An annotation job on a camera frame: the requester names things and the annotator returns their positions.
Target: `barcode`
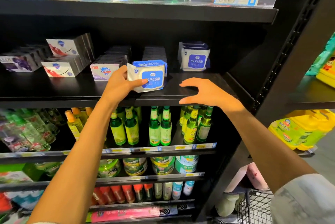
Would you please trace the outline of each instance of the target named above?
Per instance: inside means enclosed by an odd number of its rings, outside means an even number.
[[[235,0],[216,0],[217,3],[234,3]]]

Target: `white sleeve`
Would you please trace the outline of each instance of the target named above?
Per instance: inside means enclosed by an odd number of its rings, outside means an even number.
[[[334,224],[335,186],[320,174],[297,177],[275,194],[274,224]]]

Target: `right hand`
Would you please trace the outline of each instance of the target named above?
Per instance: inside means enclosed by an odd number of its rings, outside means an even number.
[[[179,104],[204,104],[207,106],[217,106],[223,110],[241,110],[244,109],[239,100],[232,95],[226,93],[209,79],[203,78],[188,78],[184,80],[180,86],[195,86],[198,88],[197,95],[185,97],[179,101]]]

